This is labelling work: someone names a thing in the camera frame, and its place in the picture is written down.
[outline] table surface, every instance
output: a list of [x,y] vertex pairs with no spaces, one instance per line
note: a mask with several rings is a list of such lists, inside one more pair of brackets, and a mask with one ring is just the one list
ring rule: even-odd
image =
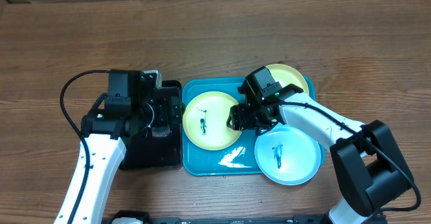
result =
[[[389,125],[431,213],[431,0],[159,0],[6,5],[0,21],[0,222],[52,223],[79,140],[59,107],[64,83],[90,69],[158,69],[183,85],[271,63],[310,77],[317,100]],[[107,90],[89,75],[66,93],[79,122]],[[263,175],[195,177],[183,167],[117,172],[105,217],[288,217],[324,213],[341,194],[328,157],[301,186]],[[391,206],[414,203],[412,191]]]

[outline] plate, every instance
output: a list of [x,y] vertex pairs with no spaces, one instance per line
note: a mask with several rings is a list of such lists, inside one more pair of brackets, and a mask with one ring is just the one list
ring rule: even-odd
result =
[[193,98],[183,115],[186,136],[196,146],[220,150],[231,146],[241,135],[226,126],[230,108],[238,102],[228,94],[209,91]]
[[267,65],[266,67],[269,69],[269,72],[272,74],[275,81],[280,82],[282,87],[293,83],[294,85],[301,87],[307,94],[310,94],[304,76],[302,76],[302,74],[296,69],[282,64],[272,64]]
[[280,123],[257,138],[255,156],[262,172],[284,185],[309,181],[321,163],[321,150],[315,140],[297,128]]

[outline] tray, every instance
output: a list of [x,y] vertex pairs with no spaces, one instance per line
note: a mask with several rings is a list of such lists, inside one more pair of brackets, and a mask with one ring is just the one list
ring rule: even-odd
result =
[[[304,78],[308,84],[310,97],[316,100],[312,81],[305,76]],[[244,79],[245,77],[194,79],[184,86],[183,103],[187,106],[194,97],[208,91],[221,91],[231,95],[239,103],[245,103],[244,97],[237,90]],[[231,146],[219,151],[209,151],[193,144],[183,129],[184,168],[194,176],[261,174],[262,171],[255,159],[255,141],[255,130],[245,130]],[[322,165],[325,160],[325,150],[321,145],[319,147]]]

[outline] wood grain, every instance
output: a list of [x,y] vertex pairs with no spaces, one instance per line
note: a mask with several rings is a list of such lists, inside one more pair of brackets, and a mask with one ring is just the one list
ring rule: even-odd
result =
[[[6,5],[0,20],[0,223],[52,223],[78,138],[61,114],[63,84],[89,69],[159,69],[165,79],[246,75],[283,63],[310,77],[320,103],[386,122],[431,214],[431,0],[160,0]],[[89,75],[66,94],[75,121],[107,88]],[[329,155],[307,184],[262,175],[118,172],[105,216],[286,217],[324,213],[341,197]],[[410,191],[391,203],[414,202]]]

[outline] pale yellow plate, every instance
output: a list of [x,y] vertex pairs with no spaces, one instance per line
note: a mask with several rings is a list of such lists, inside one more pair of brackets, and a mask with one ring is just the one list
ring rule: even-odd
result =
[[310,94],[304,76],[302,76],[302,74],[296,69],[282,64],[267,65],[266,67],[269,69],[269,72],[272,74],[275,81],[280,82],[282,87],[293,83],[294,85],[301,87],[307,94]]
[[231,146],[241,135],[239,130],[226,126],[230,107],[238,102],[218,91],[202,93],[186,107],[183,127],[186,136],[196,146],[206,150],[220,150]]

